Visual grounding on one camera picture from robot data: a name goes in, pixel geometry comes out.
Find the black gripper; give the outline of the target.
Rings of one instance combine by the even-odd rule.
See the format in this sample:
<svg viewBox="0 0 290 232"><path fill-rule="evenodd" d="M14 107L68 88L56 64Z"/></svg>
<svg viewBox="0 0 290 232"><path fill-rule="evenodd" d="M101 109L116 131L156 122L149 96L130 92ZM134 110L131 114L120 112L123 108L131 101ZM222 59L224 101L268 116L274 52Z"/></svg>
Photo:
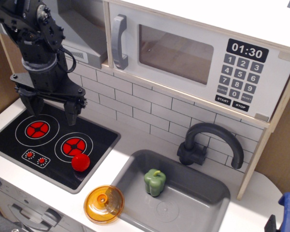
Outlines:
<svg viewBox="0 0 290 232"><path fill-rule="evenodd" d="M10 79L28 112L38 116L44 100L60 102L64 104L68 125L75 125L82 104L86 104L86 91L69 78L65 57L52 57L45 64L22 60L22 64L26 72L12 74Z"/></svg>

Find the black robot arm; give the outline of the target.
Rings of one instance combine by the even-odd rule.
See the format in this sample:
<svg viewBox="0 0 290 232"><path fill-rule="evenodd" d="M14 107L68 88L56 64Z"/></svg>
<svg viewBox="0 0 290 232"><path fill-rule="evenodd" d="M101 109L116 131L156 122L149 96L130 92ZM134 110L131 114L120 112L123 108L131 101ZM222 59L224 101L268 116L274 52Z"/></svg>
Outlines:
<svg viewBox="0 0 290 232"><path fill-rule="evenodd" d="M19 48L27 70L10 77L26 109L38 116L44 100L60 102L68 125L75 125L87 103L86 91L68 77L76 61L67 66L65 56L73 55L62 46L64 28L41 0L0 0L0 23Z"/></svg>

